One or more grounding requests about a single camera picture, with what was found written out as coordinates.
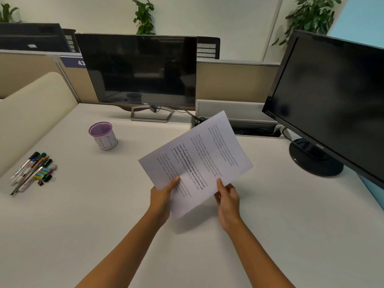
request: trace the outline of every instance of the blue sign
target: blue sign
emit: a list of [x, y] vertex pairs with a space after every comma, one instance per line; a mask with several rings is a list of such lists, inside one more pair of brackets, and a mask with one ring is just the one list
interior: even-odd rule
[[65, 67], [78, 67], [81, 69], [86, 69], [84, 59], [77, 56], [61, 56], [61, 61]]

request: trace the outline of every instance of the silver monitor stand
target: silver monitor stand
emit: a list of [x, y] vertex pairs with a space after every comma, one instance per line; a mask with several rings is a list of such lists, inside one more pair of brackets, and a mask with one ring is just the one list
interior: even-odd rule
[[143, 109], [150, 109], [152, 112], [156, 113], [156, 110], [158, 109], [157, 106], [153, 106], [153, 105], [139, 105], [139, 106], [135, 106], [135, 107], [132, 107], [132, 110], [131, 110], [131, 120], [136, 120], [136, 121], [150, 121], [150, 122], [168, 122], [168, 120], [170, 119], [170, 117], [172, 116], [173, 112], [175, 112], [174, 109], [170, 109], [168, 107], [164, 107], [164, 106], [161, 106], [161, 110], [166, 110], [166, 111], [169, 111], [169, 115], [167, 118], [149, 118], [149, 117], [135, 117], [135, 110], [143, 110]]

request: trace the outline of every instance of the purple rim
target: purple rim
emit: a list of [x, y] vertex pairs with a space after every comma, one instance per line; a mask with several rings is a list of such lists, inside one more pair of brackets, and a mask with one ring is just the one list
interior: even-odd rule
[[[100, 135], [93, 135], [93, 134], [91, 134], [91, 130], [92, 130], [95, 126], [97, 126], [97, 125], [99, 125], [99, 124], [101, 124], [101, 123], [103, 123], [103, 124], [108, 124], [108, 125], [111, 127], [110, 130], [108, 130], [108, 132], [106, 132], [106, 133], [104, 133], [104, 134], [100, 134]], [[97, 122], [97, 123], [93, 124], [93, 125], [89, 128], [88, 133], [89, 133], [89, 135], [92, 136], [92, 137], [100, 137], [100, 136], [107, 135], [107, 134], [110, 133], [111, 131], [112, 131], [112, 124], [111, 124], [110, 122], [108, 122], [108, 121], [100, 121], [100, 122]]]

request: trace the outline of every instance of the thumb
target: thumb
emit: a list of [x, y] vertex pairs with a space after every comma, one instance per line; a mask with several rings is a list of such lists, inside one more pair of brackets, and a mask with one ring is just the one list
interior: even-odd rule
[[221, 196], [229, 196], [227, 188], [223, 185], [223, 182], [220, 178], [217, 179], [217, 188], [220, 191]]
[[180, 182], [180, 176], [174, 177], [172, 181], [168, 184], [167, 187], [163, 189], [166, 193], [171, 193], [173, 189], [177, 186], [177, 184]]

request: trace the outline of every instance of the round black monitor base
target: round black monitor base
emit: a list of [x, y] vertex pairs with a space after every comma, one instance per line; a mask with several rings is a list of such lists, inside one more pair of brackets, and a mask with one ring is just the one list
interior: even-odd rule
[[301, 168], [321, 177], [334, 177], [343, 171], [344, 165], [306, 139], [295, 139], [289, 146], [291, 158]]

